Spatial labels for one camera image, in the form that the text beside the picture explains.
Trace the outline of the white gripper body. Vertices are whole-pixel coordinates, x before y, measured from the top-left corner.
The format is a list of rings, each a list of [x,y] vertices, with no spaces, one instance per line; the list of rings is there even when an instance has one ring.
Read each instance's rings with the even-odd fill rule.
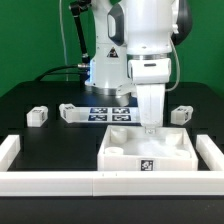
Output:
[[[130,60],[128,72],[136,87],[140,123],[147,129],[163,125],[165,84],[171,74],[169,58]]]

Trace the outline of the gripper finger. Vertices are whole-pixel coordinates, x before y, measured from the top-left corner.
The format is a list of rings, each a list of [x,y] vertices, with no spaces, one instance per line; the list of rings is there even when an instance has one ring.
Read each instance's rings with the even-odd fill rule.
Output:
[[[145,129],[145,133],[146,133],[146,134],[153,135],[153,134],[156,133],[156,129]]]

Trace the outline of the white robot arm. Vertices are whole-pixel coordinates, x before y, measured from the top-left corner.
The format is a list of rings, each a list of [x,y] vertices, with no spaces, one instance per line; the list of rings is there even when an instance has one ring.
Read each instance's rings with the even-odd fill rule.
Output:
[[[163,125],[165,85],[175,46],[192,28],[187,0],[90,0],[96,53],[88,89],[115,95],[123,106],[135,96],[140,124],[153,132]]]

